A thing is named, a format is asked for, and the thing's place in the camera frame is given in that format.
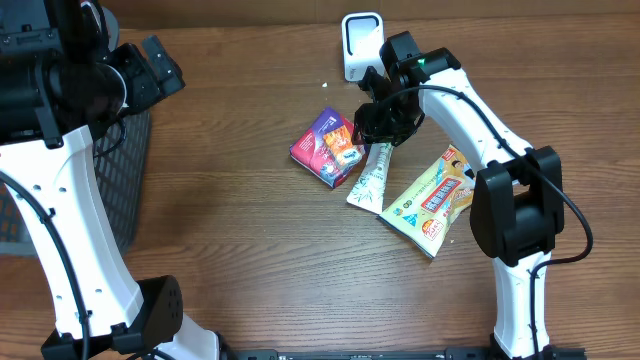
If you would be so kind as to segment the white tube gold cap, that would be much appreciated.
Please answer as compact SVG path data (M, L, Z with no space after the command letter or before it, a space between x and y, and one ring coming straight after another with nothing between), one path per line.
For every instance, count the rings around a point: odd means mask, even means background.
M370 148L367 161L346 201L379 215L383 211L384 192L394 146L376 143Z

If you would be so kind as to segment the small orange packet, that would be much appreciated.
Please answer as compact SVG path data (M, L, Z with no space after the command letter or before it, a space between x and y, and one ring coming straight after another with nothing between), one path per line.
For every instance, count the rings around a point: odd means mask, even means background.
M351 132L345 125L326 133L323 140L336 164L342 169L354 166L362 159L362 153L353 144Z

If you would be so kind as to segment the yellow snack bag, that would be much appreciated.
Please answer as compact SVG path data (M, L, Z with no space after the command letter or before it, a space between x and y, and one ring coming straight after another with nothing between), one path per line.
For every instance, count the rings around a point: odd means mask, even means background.
M472 203L473 175L462 152L449 145L379 217L433 258L451 225Z

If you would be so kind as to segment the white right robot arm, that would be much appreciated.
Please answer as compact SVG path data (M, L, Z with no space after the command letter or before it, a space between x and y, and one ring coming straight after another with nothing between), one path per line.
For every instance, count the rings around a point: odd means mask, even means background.
M357 143L398 146L430 117L475 174L470 226L493 262L497 318L482 359L583 359L551 344L545 326L548 267L578 262L593 248L588 221L562 190L559 155L534 148L505 126L446 48L422 52L409 32L389 37L359 83L372 100L355 113Z

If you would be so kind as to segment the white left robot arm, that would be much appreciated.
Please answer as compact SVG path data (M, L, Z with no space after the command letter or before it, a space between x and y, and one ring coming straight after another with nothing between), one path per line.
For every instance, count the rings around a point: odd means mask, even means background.
M185 85L158 38L135 46L118 35L96 1L1 5L1 180L54 302L41 353L219 360L218 335L184 312L173 276L132 277L103 205L95 142Z

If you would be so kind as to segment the red purple tissue pack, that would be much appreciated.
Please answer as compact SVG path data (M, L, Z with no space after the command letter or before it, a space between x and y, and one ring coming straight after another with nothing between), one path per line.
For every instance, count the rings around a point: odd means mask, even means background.
M351 121L331 107L325 108L306 132L289 148L290 156L304 168L316 175L330 188L336 188L344 182L356 165L340 168L323 140L323 136L345 125L351 132L354 125ZM362 158L368 152L367 145L356 145Z

